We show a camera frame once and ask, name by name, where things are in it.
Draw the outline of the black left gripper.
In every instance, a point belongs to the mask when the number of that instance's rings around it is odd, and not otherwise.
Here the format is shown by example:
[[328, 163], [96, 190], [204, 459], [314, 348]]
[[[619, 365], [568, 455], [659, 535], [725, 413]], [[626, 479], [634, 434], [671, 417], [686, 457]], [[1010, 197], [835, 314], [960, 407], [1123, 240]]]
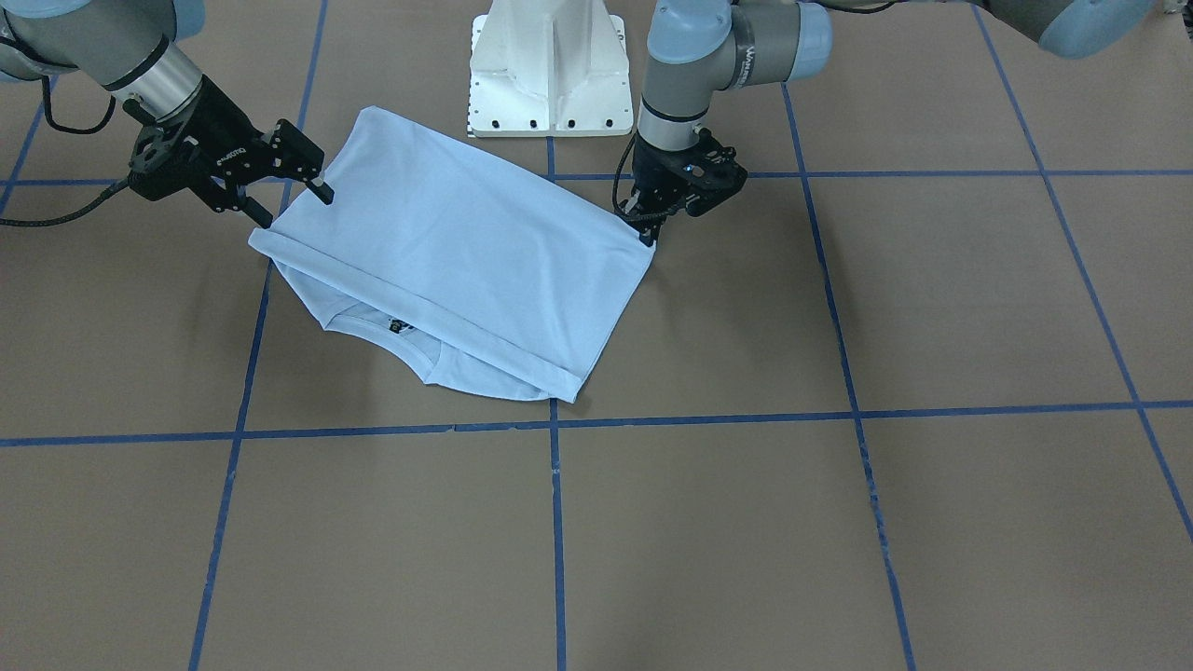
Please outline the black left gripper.
[[699, 217], [741, 191], [748, 179], [736, 149], [721, 144], [710, 129], [699, 129], [696, 144], [665, 150], [649, 144], [639, 133], [633, 137], [633, 186], [617, 215], [638, 230], [639, 242], [653, 247], [665, 218], [687, 213]]

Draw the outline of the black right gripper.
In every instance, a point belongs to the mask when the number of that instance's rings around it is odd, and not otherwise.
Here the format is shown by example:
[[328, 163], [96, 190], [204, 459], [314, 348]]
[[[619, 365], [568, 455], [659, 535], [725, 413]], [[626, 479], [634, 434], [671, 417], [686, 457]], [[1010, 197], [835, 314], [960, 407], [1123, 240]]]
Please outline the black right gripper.
[[157, 202], [187, 190], [214, 213], [242, 213], [262, 229], [274, 216], [247, 187], [268, 177], [299, 181], [320, 203], [334, 202], [323, 178], [324, 152], [289, 119], [262, 137], [209, 76], [183, 110], [143, 127], [132, 144], [128, 184]]

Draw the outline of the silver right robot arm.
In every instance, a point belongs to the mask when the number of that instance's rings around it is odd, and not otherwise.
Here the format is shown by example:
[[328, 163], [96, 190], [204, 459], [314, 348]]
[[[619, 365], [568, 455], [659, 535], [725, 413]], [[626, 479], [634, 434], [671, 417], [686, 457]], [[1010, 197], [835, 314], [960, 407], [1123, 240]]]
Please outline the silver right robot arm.
[[180, 41], [204, 21], [200, 1], [5, 1], [4, 80], [37, 81], [52, 124], [50, 79], [81, 72], [109, 94], [109, 116], [122, 110], [140, 123], [128, 173], [97, 204], [123, 190], [149, 202], [188, 191], [266, 228], [272, 213], [247, 187], [272, 177], [330, 204], [319, 144], [286, 119], [258, 129], [183, 53]]

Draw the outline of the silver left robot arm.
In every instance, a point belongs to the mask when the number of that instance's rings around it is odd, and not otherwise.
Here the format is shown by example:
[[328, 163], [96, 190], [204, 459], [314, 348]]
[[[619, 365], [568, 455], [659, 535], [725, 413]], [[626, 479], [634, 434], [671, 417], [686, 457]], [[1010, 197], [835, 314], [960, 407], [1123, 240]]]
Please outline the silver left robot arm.
[[645, 246], [665, 221], [698, 217], [741, 191], [748, 171], [707, 127], [721, 90], [817, 75], [832, 55], [832, 14], [876, 14], [880, 1], [660, 1], [647, 38], [638, 128], [622, 156], [628, 201], [614, 213]]

